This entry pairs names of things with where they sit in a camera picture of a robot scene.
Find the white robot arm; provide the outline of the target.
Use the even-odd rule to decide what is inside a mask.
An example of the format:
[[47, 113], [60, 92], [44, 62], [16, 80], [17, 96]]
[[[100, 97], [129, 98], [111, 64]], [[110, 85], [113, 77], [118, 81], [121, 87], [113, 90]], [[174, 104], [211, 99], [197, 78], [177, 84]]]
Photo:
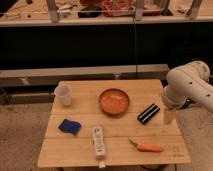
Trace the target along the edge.
[[187, 99], [191, 99], [213, 113], [213, 85], [209, 84], [210, 69], [203, 61], [193, 61], [171, 69], [166, 76], [168, 85], [163, 88], [162, 101], [164, 124], [168, 125], [176, 118], [176, 109], [180, 109]]

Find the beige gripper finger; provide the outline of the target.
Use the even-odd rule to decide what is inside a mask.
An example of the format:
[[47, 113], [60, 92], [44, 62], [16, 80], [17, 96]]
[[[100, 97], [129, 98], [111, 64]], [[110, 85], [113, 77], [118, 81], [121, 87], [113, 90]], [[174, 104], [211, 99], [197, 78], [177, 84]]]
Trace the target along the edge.
[[165, 109], [164, 110], [164, 124], [169, 125], [176, 118], [176, 110], [175, 109]]

